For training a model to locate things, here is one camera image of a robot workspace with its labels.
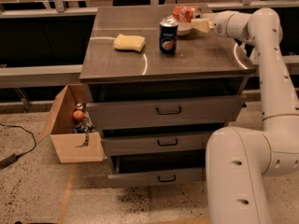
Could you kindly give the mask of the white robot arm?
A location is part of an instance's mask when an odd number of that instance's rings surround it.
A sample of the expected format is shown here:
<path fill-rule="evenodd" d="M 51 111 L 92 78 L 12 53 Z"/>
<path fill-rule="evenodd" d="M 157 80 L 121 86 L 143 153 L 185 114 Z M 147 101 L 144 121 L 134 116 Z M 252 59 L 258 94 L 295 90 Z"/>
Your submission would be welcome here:
<path fill-rule="evenodd" d="M 251 44 L 259 62 L 263 129 L 222 128 L 206 145 L 209 223 L 272 224 L 263 177 L 291 174 L 299 163 L 299 100 L 279 47 L 279 16 L 271 8 L 227 10 L 204 13 L 192 26 Z"/>

